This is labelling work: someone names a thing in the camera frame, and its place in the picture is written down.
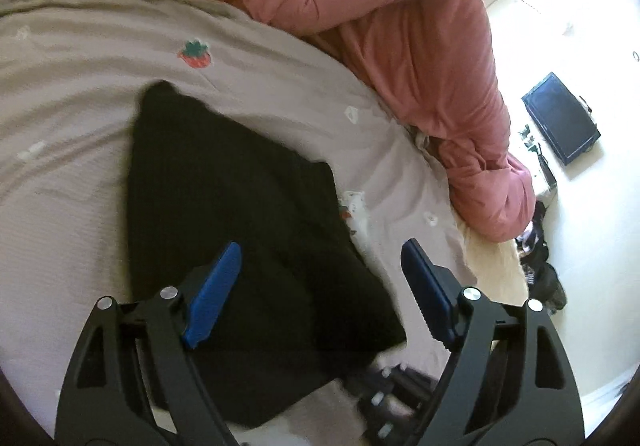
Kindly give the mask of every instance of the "black cloth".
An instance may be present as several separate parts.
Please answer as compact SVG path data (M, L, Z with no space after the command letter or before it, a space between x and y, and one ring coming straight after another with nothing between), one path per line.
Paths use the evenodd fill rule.
M127 239L136 299L240 244L238 281L193 352L220 413L238 424L264 423L406 339L340 218L329 165L166 82L143 93L133 128Z
M564 308L567 298L556 268L547 262L549 248L542 227L545 214L545 205L537 201L533 220L527 231L516 238L516 244L529 287L529 297L541 301L554 314Z

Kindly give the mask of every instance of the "clothes pile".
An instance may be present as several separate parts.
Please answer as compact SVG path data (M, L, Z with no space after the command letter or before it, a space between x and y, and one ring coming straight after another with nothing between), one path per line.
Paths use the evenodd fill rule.
M529 286L529 297L541 301L551 312L562 310L566 305L566 293L558 278L556 268L548 263L549 248L545 242L542 219L546 207L536 202L533 220L527 229L516 238L520 263Z

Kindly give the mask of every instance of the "white floor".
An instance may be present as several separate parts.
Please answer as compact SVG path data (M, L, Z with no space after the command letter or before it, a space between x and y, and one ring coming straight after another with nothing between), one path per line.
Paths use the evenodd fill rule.
M558 196L545 231L568 296L554 322L585 395L640 361L640 0L536 5L549 14L513 0L489 8L513 131L527 122L521 96L553 71L591 105L602 133L565 169L546 151Z

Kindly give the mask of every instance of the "blue gripper pad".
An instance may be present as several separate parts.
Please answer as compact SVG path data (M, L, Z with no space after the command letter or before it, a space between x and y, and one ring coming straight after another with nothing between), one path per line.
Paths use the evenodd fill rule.
M236 283L242 266L240 245L231 242L226 246L213 269L189 304L187 328L182 333L184 344L191 350L209 337L226 298Z
M462 286L449 269L434 266L414 238L402 246L400 263L431 335L450 350L458 339L454 318Z

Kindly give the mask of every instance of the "bedding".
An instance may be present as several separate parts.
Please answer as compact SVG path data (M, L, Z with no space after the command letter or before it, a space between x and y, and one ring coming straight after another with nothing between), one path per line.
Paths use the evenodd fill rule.
M420 154L379 96L333 58L240 10L210 0L0 0L0 47L0 366L49 433L95 300L130 300L130 130L136 94L159 79L331 165L353 239L407 334L404 347L378 358L381 366L405 362L438 376L448 357L400 269L409 238L461 283L475 274L500 301L526 299L519 267L505 270L510 258L498 259L512 258L513 244L499 249L465 230L476 246L466 248L471 272L444 168ZM335 382L270 426L260 434L314 446L355 444L362 432Z
M373 87L399 119L442 140L457 211L485 237L515 238L535 199L507 149L482 0L223 0L313 43Z

